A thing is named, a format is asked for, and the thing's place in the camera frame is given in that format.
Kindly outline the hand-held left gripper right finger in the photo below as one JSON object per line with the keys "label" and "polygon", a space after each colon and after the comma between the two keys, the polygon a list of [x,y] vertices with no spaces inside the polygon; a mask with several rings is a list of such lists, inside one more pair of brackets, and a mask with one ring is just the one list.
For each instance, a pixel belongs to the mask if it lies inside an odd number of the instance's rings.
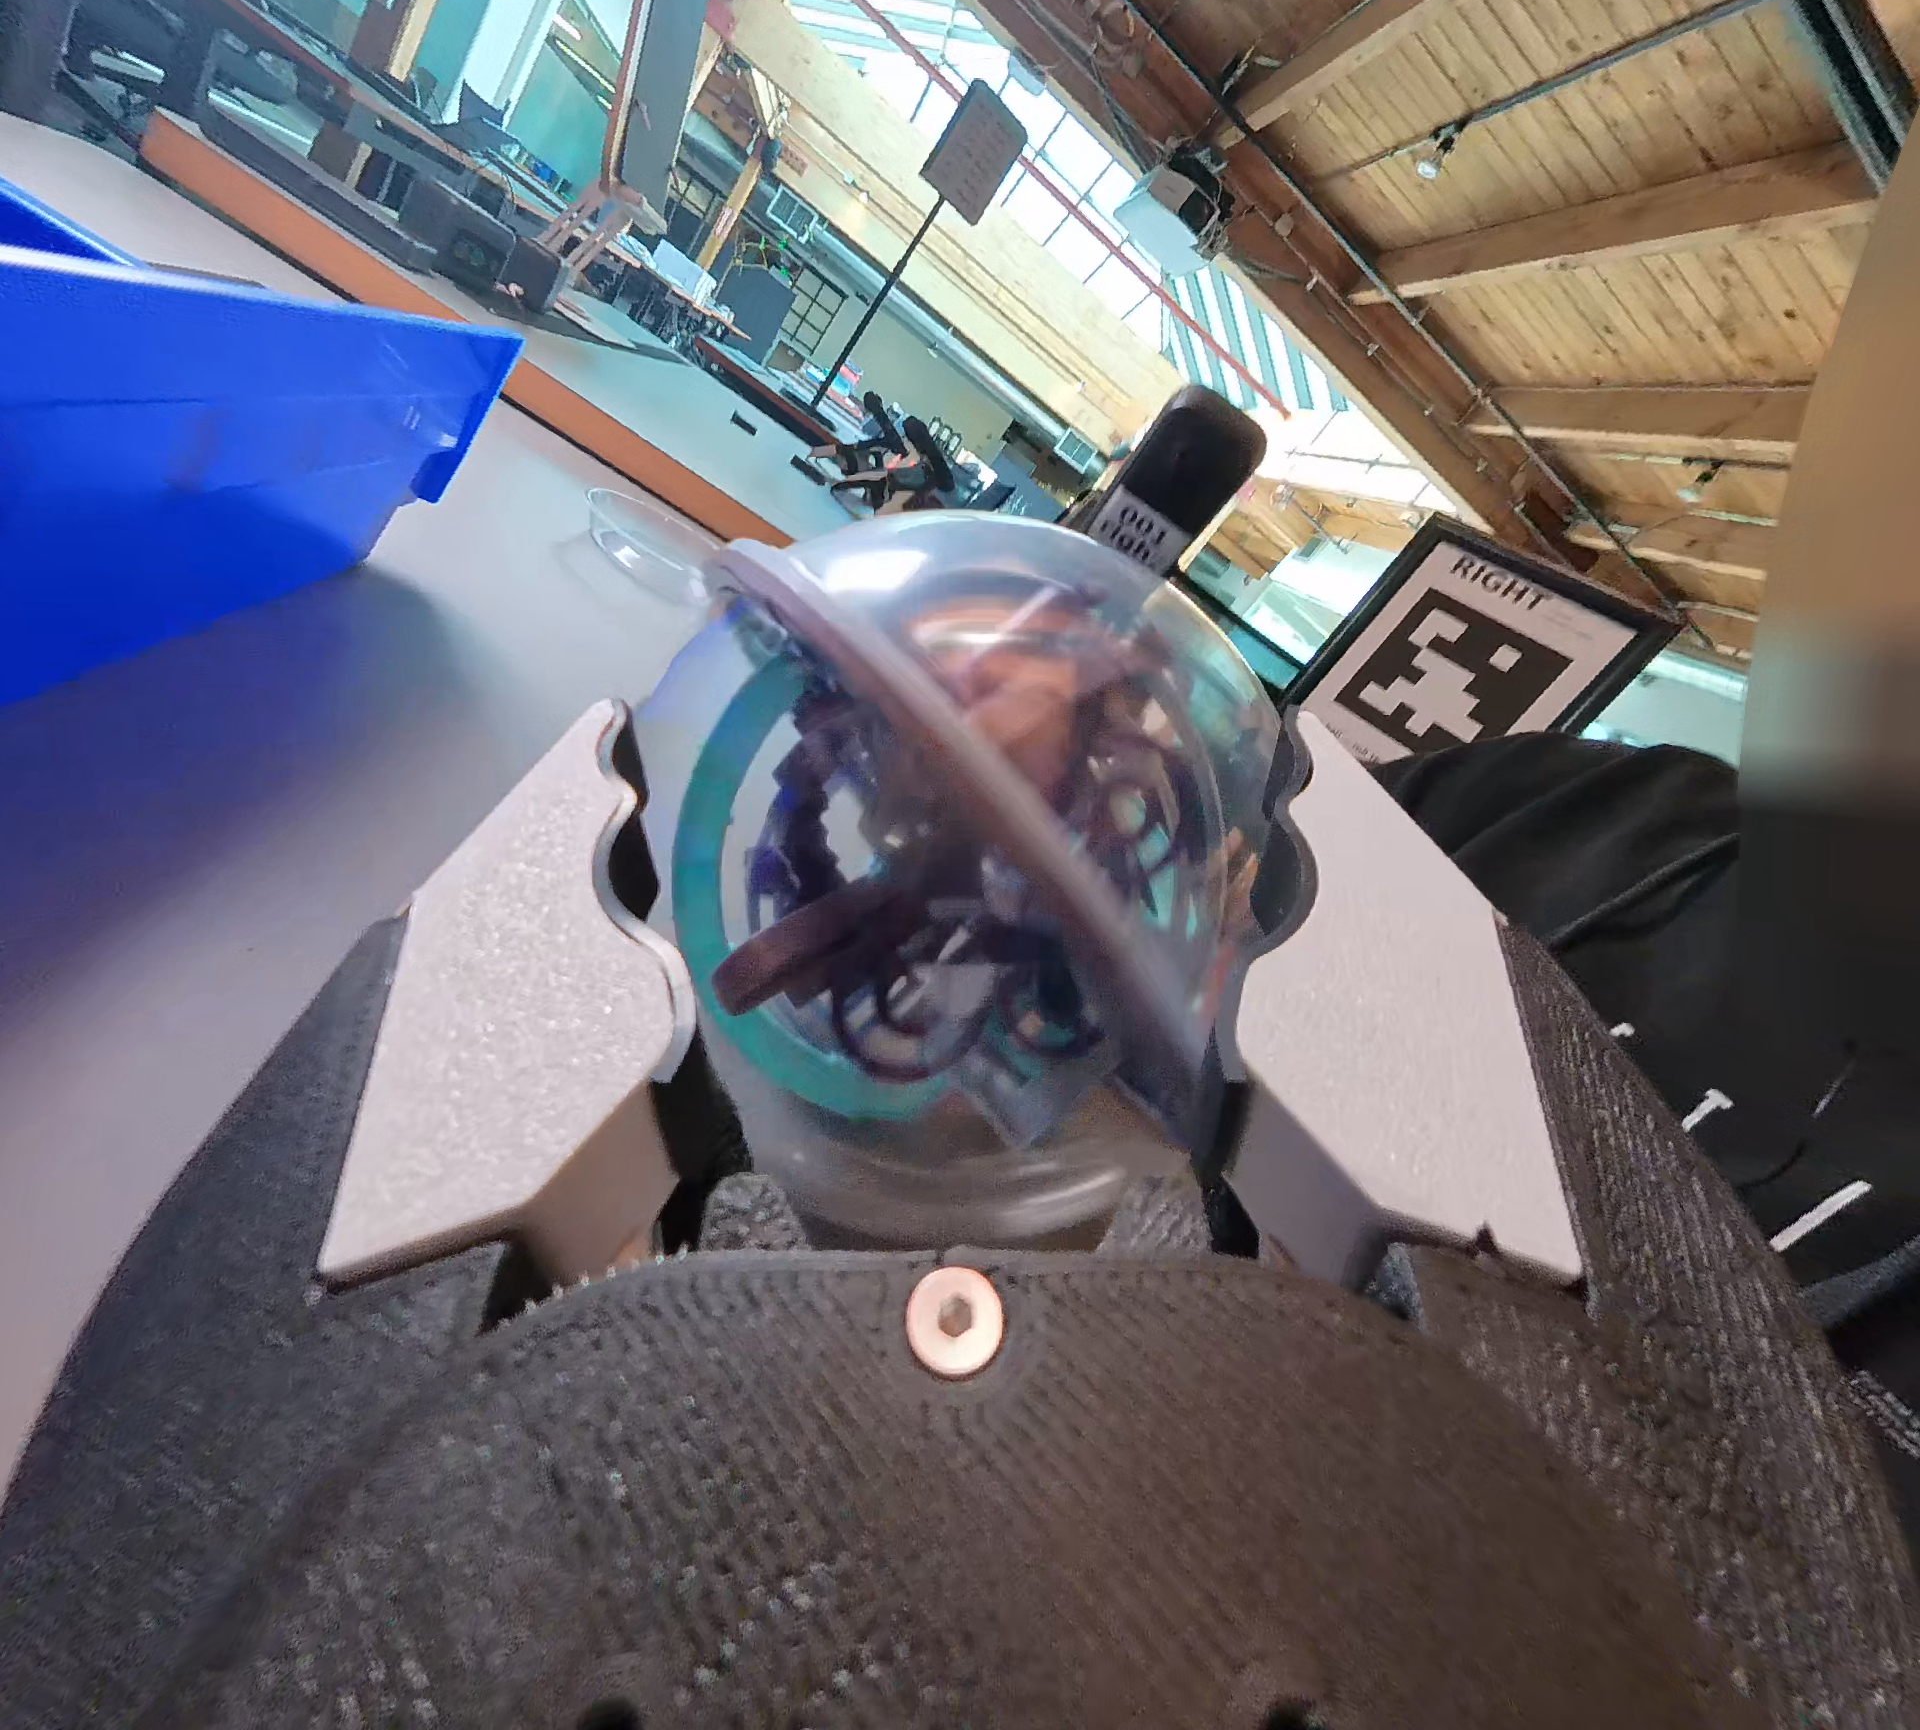
{"label": "hand-held left gripper right finger", "polygon": [[1290,733],[1314,895],[1233,1006],[1250,1112],[1224,1186],[1327,1286],[1361,1289],[1398,1240],[1578,1286],[1497,913],[1314,713]]}

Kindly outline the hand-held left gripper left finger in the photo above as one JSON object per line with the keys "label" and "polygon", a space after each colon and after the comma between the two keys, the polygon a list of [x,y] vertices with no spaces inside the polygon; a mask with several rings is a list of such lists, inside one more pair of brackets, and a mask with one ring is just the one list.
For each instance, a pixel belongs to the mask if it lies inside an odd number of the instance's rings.
{"label": "hand-held left gripper left finger", "polygon": [[545,1286],[693,1250],[738,1167],[657,873],[631,705],[591,702],[402,913],[316,1278],[479,1246]]}

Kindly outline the clear maze ball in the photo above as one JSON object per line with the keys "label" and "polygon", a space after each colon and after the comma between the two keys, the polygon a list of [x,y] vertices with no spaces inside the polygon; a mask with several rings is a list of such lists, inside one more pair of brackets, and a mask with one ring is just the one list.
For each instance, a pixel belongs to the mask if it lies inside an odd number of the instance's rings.
{"label": "clear maze ball", "polygon": [[1250,1123],[1254,958],[1314,905],[1297,724],[1136,559],[986,512],[709,559],[635,713],[656,925],[825,1240],[1044,1246]]}

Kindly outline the person's black printed jacket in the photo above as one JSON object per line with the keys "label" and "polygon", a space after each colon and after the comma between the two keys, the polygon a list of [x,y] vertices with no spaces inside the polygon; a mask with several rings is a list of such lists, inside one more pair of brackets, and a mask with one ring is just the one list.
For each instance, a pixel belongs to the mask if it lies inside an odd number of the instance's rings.
{"label": "person's black printed jacket", "polygon": [[1737,765],[1685,747],[1511,733],[1379,763],[1380,789],[1592,999],[1740,1193],[1827,1332],[1915,1540],[1915,1063],[1746,1061]]}

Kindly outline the black white marker board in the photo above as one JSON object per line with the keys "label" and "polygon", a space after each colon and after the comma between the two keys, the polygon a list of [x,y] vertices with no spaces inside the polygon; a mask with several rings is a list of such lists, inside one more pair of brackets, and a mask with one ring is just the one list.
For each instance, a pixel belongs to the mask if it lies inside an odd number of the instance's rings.
{"label": "black white marker board", "polygon": [[1425,518],[1287,691],[1353,758],[1582,730],[1681,613]]}

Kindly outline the black sign on pole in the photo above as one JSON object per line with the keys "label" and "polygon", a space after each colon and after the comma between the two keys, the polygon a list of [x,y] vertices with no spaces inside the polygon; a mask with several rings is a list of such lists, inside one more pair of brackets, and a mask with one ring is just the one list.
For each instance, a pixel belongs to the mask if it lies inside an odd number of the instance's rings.
{"label": "black sign on pole", "polygon": [[943,208],[957,208],[957,218],[977,227],[986,211],[991,208],[1002,184],[1026,158],[1026,124],[1016,112],[1004,110],[1004,101],[986,85],[974,81],[964,98],[957,101],[947,127],[932,143],[932,153],[918,165],[918,181],[932,187],[932,203],[918,218],[918,227],[907,236],[898,261],[887,270],[879,282],[877,296],[852,326],[844,350],[836,354],[831,370],[819,372],[819,384],[806,401],[806,414],[819,418],[840,372],[852,362],[852,350],[864,340],[870,331],[877,314],[887,307],[894,292],[898,277],[907,275],[907,261],[918,255],[924,236],[935,227]]}

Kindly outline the clear plastic dish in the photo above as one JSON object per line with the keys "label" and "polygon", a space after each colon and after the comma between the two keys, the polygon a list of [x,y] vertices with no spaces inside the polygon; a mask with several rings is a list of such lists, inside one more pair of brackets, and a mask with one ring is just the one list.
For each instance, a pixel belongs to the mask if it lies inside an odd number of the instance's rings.
{"label": "clear plastic dish", "polygon": [[710,601],[719,537],[687,518],[617,488],[585,488],[591,547],[652,600],[699,610]]}

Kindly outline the grey desk with wooden edge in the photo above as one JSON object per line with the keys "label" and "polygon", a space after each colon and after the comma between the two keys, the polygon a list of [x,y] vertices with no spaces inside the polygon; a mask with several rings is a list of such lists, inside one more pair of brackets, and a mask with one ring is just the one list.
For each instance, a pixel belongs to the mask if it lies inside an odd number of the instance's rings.
{"label": "grey desk with wooden edge", "polygon": [[556,332],[519,310],[475,301],[444,277],[404,275],[173,112],[150,115],[142,160],[156,181],[351,301],[519,332],[524,354],[503,398],[716,537],[785,547],[852,523],[829,487],[794,464],[798,436],[703,370]]}

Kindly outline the blue plastic bin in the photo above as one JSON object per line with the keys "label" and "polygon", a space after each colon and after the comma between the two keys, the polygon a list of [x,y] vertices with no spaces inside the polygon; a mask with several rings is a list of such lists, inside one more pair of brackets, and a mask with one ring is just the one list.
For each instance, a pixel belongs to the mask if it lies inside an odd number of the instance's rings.
{"label": "blue plastic bin", "polygon": [[443,500],[524,337],[112,250],[0,194],[0,699],[279,601]]}

